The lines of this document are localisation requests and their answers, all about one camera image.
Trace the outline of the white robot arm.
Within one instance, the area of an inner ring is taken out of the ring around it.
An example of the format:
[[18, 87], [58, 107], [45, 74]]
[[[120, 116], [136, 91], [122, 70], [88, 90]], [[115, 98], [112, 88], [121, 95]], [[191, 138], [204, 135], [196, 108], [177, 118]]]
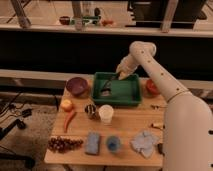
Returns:
[[163, 171], [213, 171], [213, 112], [155, 59], [156, 45], [135, 41], [118, 65], [120, 79], [142, 66], [167, 102]]

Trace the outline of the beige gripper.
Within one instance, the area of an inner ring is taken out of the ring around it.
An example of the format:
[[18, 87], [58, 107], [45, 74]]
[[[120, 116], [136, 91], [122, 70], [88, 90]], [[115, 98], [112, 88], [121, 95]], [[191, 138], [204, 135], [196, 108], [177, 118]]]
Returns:
[[123, 80], [130, 76], [138, 67], [138, 62], [132, 56], [124, 57], [116, 68], [118, 79]]

